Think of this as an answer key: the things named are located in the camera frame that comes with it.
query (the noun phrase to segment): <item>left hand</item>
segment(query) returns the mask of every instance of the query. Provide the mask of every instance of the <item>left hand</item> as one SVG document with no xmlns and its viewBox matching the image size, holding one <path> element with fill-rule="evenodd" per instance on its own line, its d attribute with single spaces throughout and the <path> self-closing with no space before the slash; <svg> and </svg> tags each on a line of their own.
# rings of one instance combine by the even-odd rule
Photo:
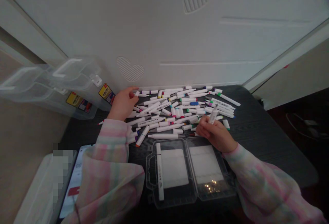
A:
<svg viewBox="0 0 329 224">
<path fill-rule="evenodd" d="M 128 87 L 120 91 L 114 98 L 107 118 L 124 121 L 131 114 L 134 105 L 138 101 L 138 97 L 133 93 L 133 90 L 137 89 L 138 87 Z"/>
</svg>

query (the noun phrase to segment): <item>table surface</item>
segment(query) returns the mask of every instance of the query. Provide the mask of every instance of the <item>table surface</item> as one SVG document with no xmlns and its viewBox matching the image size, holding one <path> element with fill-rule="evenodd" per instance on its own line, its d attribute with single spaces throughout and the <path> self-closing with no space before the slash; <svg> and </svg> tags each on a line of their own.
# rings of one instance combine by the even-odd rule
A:
<svg viewBox="0 0 329 224">
<path fill-rule="evenodd" d="M 217 88 L 222 89 L 224 95 L 241 103 L 241 106 L 236 107 L 234 112 L 236 118 L 227 118 L 231 127 L 230 133 L 237 142 L 260 160 L 281 168 L 293 177 L 301 188 L 317 183 L 318 175 L 313 165 L 248 90 L 239 85 Z M 218 96 L 208 96 L 228 103 Z M 204 99 L 204 97 L 200 97 L 198 101 L 203 101 Z M 149 100 L 149 98 L 140 97 L 139 103 L 146 100 Z M 95 143 L 101 129 L 101 126 L 97 124 L 105 119 L 107 114 L 108 112 L 98 110 L 93 120 L 77 120 L 72 118 L 59 143 L 59 149 L 78 150 L 80 146 Z M 128 162 L 142 165 L 145 170 L 146 156 L 150 153 L 147 148 L 153 142 L 154 139 L 146 138 L 140 148 L 137 148 L 135 143 L 130 144 Z M 156 210 L 154 205 L 148 203 L 150 193 L 151 191 L 144 186 L 139 206 L 139 214 L 142 216 L 145 214 L 145 216 L 151 217 L 151 213 L 154 213 L 157 218 L 163 217 L 170 219 L 176 218 L 178 214 L 183 212 L 187 214 L 184 216 L 189 216 L 192 220 L 193 218 L 200 217 L 201 213 L 207 215 L 214 211 L 226 211 L 240 206 L 238 197 L 229 197 L 206 202 L 198 199 L 195 204 Z"/>
</svg>

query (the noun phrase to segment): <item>pastel striped sleeve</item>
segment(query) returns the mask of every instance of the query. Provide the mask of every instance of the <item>pastel striped sleeve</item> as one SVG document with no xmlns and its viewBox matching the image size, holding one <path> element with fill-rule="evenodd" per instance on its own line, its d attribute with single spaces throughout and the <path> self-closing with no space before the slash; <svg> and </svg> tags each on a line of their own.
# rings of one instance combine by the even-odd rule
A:
<svg viewBox="0 0 329 224">
<path fill-rule="evenodd" d="M 105 119 L 96 144 L 85 151 L 76 201 L 81 223 L 119 223 L 139 203 L 145 177 L 142 166 L 127 163 L 129 129 L 122 121 Z M 78 223 L 77 213 L 63 223 Z"/>
<path fill-rule="evenodd" d="M 257 159 L 240 144 L 224 153 L 237 177 L 245 214 L 256 223 L 327 223 L 323 213 L 306 202 L 296 181 L 278 167 Z"/>
</svg>

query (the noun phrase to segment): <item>clear plastic case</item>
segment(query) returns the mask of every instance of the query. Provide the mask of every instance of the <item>clear plastic case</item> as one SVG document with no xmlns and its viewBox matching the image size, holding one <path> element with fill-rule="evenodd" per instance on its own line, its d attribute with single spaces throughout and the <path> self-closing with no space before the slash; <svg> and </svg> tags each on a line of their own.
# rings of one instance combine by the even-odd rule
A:
<svg viewBox="0 0 329 224">
<path fill-rule="evenodd" d="M 54 69 L 50 79 L 60 88 L 69 89 L 84 96 L 103 111 L 110 111 L 115 94 L 108 84 L 106 72 L 92 57 L 76 57 Z"/>
<path fill-rule="evenodd" d="M 159 200 L 157 143 L 161 144 L 163 201 Z M 208 140 L 202 137 L 157 140 L 151 151 L 146 157 L 146 187 L 152 191 L 152 202 L 158 209 L 194 203 L 197 198 L 207 201 L 236 195 L 233 179 L 227 172 L 220 152 Z M 181 155 L 184 157 L 187 178 L 184 176 L 182 160 L 177 159 Z"/>
<path fill-rule="evenodd" d="M 48 79 L 49 65 L 22 67 L 0 84 L 0 96 L 14 102 L 28 102 L 76 118 L 93 119 L 97 107 L 82 97 L 56 87 Z"/>
</svg>

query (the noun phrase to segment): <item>child's hand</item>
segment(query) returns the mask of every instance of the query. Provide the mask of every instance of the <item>child's hand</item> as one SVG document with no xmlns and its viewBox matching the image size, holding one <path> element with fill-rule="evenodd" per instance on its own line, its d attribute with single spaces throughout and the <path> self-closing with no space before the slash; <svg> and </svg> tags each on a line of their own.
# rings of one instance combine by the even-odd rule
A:
<svg viewBox="0 0 329 224">
<path fill-rule="evenodd" d="M 137 89 L 138 87 L 128 87 L 120 91 L 114 98 L 111 111 L 107 118 L 124 121 L 138 101 L 138 97 L 133 93 L 133 90 Z"/>
<path fill-rule="evenodd" d="M 203 116 L 196 128 L 196 133 L 204 138 L 207 138 L 209 142 L 222 153 L 229 153 L 236 149 L 237 142 L 225 126 L 215 120 L 214 124 L 209 124 L 209 117 Z"/>
</svg>

